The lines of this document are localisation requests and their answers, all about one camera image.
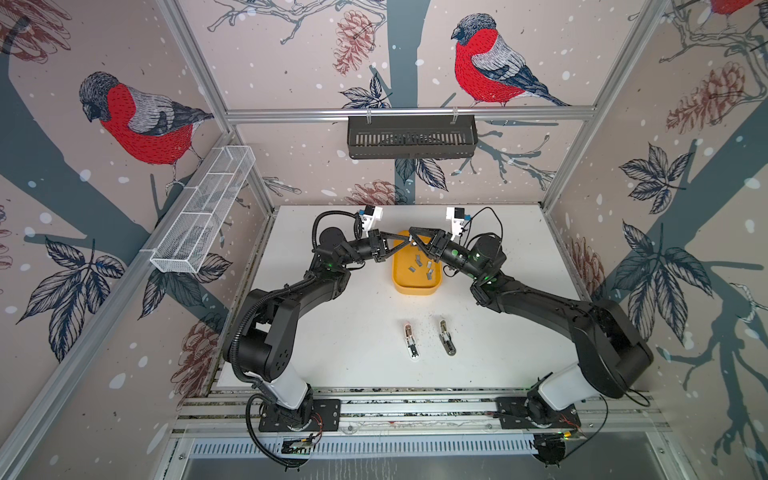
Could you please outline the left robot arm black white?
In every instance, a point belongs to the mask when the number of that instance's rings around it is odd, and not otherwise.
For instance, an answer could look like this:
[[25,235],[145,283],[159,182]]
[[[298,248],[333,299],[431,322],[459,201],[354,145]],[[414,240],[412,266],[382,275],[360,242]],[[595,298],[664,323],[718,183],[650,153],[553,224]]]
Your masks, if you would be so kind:
[[410,242],[376,229],[349,241],[340,229],[328,227],[315,236],[313,258],[300,281],[248,293],[223,356],[282,428],[302,430],[313,416],[313,391],[290,365],[300,318],[345,291],[353,264],[384,262]]

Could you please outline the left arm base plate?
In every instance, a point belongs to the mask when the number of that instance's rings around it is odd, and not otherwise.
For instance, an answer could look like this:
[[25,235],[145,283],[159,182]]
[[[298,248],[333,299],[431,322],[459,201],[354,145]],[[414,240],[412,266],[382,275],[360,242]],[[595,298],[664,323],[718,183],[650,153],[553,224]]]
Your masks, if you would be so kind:
[[297,410],[267,404],[259,414],[260,433],[336,432],[341,402],[338,399],[305,400]]

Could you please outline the yellow plastic tray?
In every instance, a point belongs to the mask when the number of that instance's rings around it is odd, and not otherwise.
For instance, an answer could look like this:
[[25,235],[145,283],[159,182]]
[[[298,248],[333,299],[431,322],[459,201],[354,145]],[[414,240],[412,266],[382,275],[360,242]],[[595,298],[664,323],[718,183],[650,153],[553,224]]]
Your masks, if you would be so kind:
[[[414,261],[415,255],[420,255],[420,265]],[[409,267],[414,267],[416,272],[410,272]],[[434,271],[432,280],[427,279],[428,269]],[[428,259],[417,247],[411,245],[392,257],[392,280],[396,291],[400,294],[432,295],[442,283],[441,264]]]

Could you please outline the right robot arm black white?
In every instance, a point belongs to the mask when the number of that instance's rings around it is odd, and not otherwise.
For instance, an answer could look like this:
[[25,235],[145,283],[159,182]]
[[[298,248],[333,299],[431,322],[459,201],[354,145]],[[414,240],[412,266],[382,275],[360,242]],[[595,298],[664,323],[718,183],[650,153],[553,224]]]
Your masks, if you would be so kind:
[[618,303],[565,298],[505,274],[499,236],[483,234],[467,248],[440,229],[412,227],[409,235],[429,259],[472,279],[470,293],[479,306],[523,317],[573,343],[578,361],[543,377],[527,393],[527,416],[535,424],[551,424],[593,395],[623,397],[652,364],[650,348]]

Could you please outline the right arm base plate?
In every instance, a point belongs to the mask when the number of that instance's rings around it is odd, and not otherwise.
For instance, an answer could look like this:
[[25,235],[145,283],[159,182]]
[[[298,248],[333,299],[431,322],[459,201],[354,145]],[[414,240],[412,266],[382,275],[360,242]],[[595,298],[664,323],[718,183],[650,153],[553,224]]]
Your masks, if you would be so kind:
[[580,429],[573,406],[554,410],[546,402],[527,397],[497,397],[496,412],[503,429]]

